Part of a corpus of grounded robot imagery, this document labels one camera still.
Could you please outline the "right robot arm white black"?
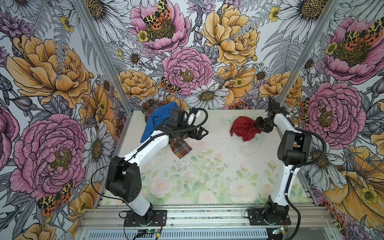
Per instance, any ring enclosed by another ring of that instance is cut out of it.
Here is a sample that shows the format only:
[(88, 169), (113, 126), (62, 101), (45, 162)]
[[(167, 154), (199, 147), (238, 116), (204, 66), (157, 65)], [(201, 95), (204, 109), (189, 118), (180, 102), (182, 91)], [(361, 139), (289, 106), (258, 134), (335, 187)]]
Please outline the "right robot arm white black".
[(300, 164), (305, 164), (309, 158), (312, 136), (299, 130), (289, 114), (273, 97), (269, 96), (268, 115), (258, 117), (255, 126), (264, 133), (276, 129), (281, 135), (277, 156), (282, 162), (283, 173), (277, 181), (263, 210), (263, 219), (268, 225), (289, 223), (289, 196), (294, 179), (300, 170)]

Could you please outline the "dark red cloth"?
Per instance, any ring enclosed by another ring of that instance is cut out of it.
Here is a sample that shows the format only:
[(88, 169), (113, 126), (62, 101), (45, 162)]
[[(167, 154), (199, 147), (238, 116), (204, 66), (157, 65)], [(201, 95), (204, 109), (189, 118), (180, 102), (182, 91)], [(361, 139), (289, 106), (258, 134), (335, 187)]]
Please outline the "dark red cloth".
[(259, 127), (255, 126), (256, 121), (249, 117), (238, 117), (232, 124), (230, 135), (241, 137), (244, 142), (248, 142), (261, 133)]

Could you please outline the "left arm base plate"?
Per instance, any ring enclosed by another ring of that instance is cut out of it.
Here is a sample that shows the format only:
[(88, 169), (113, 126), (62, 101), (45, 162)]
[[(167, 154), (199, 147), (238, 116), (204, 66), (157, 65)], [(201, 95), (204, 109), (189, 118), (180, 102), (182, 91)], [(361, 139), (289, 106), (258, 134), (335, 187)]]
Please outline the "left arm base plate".
[(149, 210), (144, 216), (128, 211), (124, 217), (125, 227), (164, 227), (167, 222), (167, 210)]

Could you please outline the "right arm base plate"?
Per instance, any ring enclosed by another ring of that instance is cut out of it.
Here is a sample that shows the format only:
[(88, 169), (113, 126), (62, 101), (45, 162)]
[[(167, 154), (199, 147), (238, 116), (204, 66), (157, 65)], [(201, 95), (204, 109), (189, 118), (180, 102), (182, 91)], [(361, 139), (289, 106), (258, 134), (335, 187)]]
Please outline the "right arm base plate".
[(265, 214), (263, 208), (248, 208), (245, 211), (244, 217), (249, 220), (251, 226), (277, 226), (291, 225), (289, 216), (281, 217), (275, 214)]

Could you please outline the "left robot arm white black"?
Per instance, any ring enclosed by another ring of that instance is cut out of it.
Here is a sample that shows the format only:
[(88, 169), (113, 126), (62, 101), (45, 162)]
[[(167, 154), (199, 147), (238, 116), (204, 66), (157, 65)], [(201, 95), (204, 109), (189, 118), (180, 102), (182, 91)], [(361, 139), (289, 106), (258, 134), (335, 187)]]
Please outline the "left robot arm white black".
[(203, 125), (208, 120), (208, 112), (202, 108), (191, 108), (186, 113), (181, 108), (173, 108), (155, 127), (151, 135), (139, 147), (123, 157), (113, 157), (109, 165), (106, 190), (119, 197), (134, 213), (147, 221), (153, 217), (153, 205), (142, 194), (141, 170), (172, 140), (184, 137), (201, 140), (208, 131)]

